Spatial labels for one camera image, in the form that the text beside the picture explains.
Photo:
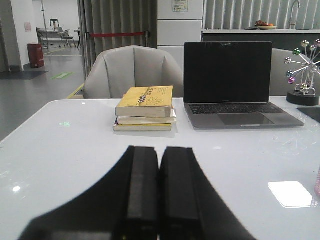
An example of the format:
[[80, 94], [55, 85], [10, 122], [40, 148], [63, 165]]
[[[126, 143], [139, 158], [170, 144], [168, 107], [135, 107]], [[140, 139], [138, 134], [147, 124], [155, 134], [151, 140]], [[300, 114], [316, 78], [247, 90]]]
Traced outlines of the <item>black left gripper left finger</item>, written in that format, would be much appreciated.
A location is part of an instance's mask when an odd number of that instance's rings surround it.
[[21, 240], [155, 240], [158, 157], [152, 147], [129, 146], [91, 188], [34, 218]]

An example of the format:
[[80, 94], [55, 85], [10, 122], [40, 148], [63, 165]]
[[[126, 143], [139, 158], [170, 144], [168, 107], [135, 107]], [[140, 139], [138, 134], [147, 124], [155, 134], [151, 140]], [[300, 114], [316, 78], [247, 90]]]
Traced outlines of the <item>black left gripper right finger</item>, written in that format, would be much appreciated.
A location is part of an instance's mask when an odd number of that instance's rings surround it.
[[254, 239], [211, 185], [192, 148], [166, 148], [159, 186], [160, 239]]

